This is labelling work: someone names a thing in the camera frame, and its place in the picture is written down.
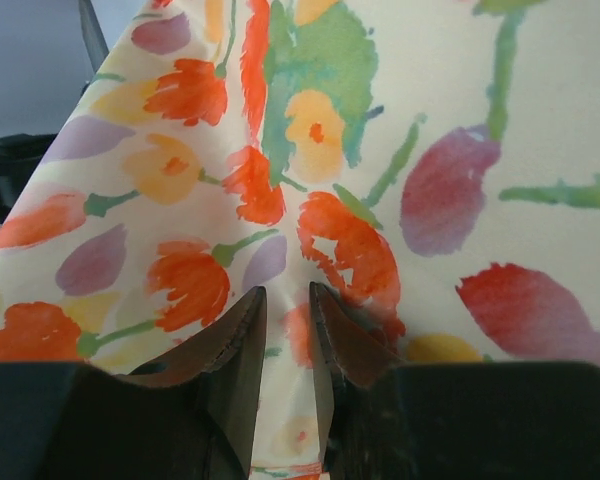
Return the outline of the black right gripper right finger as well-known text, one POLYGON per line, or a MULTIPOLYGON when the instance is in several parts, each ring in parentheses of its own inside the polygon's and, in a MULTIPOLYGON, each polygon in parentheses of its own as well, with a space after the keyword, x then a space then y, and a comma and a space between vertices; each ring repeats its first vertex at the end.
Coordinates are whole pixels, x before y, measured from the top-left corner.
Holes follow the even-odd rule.
POLYGON ((415 364, 309 287, 332 396, 334 479, 600 479, 600 368, 573 361, 415 364))

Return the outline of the orange tulip print skirt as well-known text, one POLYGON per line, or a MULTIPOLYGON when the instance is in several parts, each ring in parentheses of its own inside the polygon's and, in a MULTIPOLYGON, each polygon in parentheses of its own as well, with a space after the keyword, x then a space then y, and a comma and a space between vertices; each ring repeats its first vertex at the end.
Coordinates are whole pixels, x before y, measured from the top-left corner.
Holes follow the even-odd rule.
POLYGON ((334 479, 309 287, 415 364, 600 368, 600 1, 150 1, 0 227, 0 362, 262 287, 250 473, 334 479))

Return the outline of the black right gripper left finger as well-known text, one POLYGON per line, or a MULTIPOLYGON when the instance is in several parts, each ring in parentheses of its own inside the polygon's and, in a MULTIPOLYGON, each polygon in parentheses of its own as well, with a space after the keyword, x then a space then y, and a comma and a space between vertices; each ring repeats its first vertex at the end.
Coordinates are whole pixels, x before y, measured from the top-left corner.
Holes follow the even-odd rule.
POLYGON ((85 362, 0 362, 0 479, 245 479, 267 298, 133 372, 85 362))

